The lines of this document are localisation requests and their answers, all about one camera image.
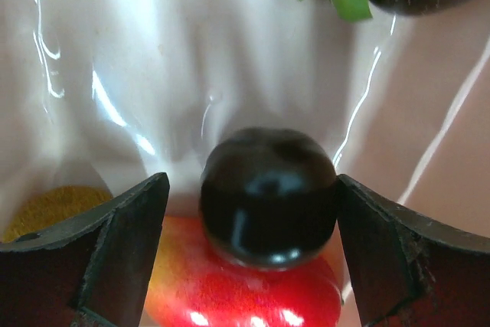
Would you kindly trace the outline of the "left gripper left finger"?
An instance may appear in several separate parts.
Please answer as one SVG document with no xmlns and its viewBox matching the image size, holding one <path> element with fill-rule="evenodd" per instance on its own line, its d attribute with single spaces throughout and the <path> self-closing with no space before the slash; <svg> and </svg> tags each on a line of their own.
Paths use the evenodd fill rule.
<svg viewBox="0 0 490 327">
<path fill-rule="evenodd" d="M 137 326 L 165 215 L 168 176 L 1 245 L 3 326 Z"/>
</svg>

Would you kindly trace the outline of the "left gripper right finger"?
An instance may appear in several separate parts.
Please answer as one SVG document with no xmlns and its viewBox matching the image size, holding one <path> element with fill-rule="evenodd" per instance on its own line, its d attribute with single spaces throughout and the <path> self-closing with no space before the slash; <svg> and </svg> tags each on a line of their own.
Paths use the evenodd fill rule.
<svg viewBox="0 0 490 327">
<path fill-rule="evenodd" d="M 347 175 L 338 226 L 363 326 L 487 326 L 489 239 L 443 224 Z"/>
</svg>

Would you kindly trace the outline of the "orange brown fruit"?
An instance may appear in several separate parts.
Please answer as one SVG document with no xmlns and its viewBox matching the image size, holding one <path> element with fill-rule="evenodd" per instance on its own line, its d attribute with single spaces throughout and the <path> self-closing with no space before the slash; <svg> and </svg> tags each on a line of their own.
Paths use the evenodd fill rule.
<svg viewBox="0 0 490 327">
<path fill-rule="evenodd" d="M 26 201 L 15 213 L 1 242 L 50 227 L 112 199 L 110 192 L 84 185 L 62 186 L 51 189 Z"/>
</svg>

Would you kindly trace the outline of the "red chili pepper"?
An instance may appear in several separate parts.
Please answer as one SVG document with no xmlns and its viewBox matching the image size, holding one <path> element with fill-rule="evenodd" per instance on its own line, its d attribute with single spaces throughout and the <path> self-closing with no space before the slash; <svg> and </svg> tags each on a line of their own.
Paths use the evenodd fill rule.
<svg viewBox="0 0 490 327">
<path fill-rule="evenodd" d="M 235 266 L 211 250 L 198 218 L 167 216 L 145 310 L 160 326 L 332 327 L 341 294 L 323 257 L 283 272 Z"/>
</svg>

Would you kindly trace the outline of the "dark purple plum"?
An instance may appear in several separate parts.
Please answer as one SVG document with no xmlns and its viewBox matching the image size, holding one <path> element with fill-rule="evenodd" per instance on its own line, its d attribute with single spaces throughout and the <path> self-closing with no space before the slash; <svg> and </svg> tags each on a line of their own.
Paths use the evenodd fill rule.
<svg viewBox="0 0 490 327">
<path fill-rule="evenodd" d="M 245 267 L 298 266 L 332 237 L 336 181 L 332 161 L 310 136 L 240 129 L 212 150 L 201 175 L 205 236 L 223 258 Z"/>
</svg>

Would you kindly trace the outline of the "pink plastic bin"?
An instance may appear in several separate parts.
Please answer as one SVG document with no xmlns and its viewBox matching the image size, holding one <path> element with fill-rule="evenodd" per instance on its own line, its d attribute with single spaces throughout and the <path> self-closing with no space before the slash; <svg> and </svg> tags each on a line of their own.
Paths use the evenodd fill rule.
<svg viewBox="0 0 490 327">
<path fill-rule="evenodd" d="M 199 200 L 229 135 L 293 129 L 337 181 L 489 239 L 489 0 L 370 9 L 349 22 L 330 0 L 1 0 L 1 237 L 51 189 L 114 199 L 165 173 L 163 220 L 198 218 L 239 267 L 323 257 L 341 294 L 335 326 L 363 326 L 338 209 L 318 256 L 263 270 L 211 246 Z"/>
</svg>

